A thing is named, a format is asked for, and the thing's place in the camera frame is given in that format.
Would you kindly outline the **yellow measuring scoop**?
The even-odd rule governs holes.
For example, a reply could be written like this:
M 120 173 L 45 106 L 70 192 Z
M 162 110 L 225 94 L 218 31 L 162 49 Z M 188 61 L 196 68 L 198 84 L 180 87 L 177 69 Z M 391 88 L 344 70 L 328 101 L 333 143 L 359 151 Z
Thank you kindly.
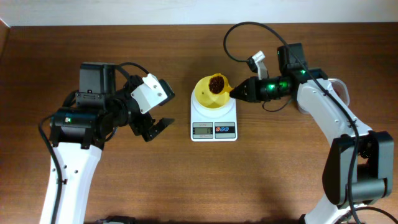
M 216 73 L 210 77 L 208 88 L 210 92 L 215 95 L 230 93 L 233 90 L 229 85 L 228 79 L 220 73 Z

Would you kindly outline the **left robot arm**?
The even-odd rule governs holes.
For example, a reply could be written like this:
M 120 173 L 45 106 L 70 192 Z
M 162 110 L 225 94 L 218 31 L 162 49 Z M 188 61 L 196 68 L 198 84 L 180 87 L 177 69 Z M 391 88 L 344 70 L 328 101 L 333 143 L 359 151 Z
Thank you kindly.
M 135 136 L 153 140 L 172 118 L 156 121 L 149 111 L 170 101 L 175 93 L 149 71 L 130 75 L 124 64 L 84 62 L 79 88 L 46 119 L 39 133 L 50 153 L 50 176 L 41 223 L 83 223 L 88 195 L 104 145 L 118 128 L 129 126 Z

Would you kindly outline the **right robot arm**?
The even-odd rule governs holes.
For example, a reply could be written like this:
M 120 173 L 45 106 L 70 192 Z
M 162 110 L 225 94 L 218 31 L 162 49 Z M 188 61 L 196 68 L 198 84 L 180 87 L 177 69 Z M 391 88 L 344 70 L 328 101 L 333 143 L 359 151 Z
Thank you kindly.
M 246 63 L 258 76 L 230 91 L 237 100 L 250 103 L 291 96 L 303 113 L 312 116 L 327 138 L 330 151 L 322 175 L 324 196 L 317 206 L 299 218 L 299 223 L 342 223 L 356 211 L 371 209 L 392 192 L 394 140 L 360 121 L 336 94 L 331 80 L 319 69 L 309 69 L 302 44 L 277 49 L 279 77 L 263 77 L 264 54 L 258 52 Z

